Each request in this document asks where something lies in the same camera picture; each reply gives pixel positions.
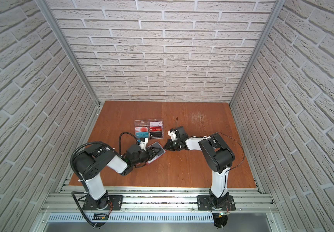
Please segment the red leather card holder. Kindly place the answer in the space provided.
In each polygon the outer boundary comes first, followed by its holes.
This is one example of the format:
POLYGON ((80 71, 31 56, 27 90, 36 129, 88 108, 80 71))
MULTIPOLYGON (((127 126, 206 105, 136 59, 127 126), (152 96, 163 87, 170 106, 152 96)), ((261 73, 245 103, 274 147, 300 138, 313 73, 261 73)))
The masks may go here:
POLYGON ((147 161, 147 165, 151 164, 155 160, 157 160, 159 157, 161 157, 163 154, 166 153, 163 146, 160 144, 160 142, 155 142, 147 147, 147 150, 151 152, 151 159, 147 161))

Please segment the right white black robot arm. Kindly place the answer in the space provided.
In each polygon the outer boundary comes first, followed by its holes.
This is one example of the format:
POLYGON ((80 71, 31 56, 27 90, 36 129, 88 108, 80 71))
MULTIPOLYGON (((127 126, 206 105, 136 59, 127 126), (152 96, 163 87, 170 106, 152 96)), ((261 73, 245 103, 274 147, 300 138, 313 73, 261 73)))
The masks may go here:
POLYGON ((210 136, 190 137, 185 129, 177 127, 167 133, 170 138, 164 146, 165 150, 198 150, 212 170, 212 185, 209 190, 209 199, 213 208, 222 208, 228 201, 228 174, 232 167, 235 155, 232 149, 218 134, 210 136))

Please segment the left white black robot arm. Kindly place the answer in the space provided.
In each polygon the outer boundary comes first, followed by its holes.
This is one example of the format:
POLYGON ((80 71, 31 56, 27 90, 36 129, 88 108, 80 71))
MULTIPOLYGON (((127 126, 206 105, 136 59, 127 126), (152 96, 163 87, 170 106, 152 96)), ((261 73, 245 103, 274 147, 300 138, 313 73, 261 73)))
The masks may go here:
POLYGON ((140 142, 132 145, 124 155, 120 155, 105 143, 91 142, 81 145, 73 152, 70 166, 84 186, 87 200, 95 203, 95 209, 103 210, 111 206, 108 191, 100 175, 103 169, 109 167, 126 176, 164 152, 161 147, 147 147, 144 142, 140 142))

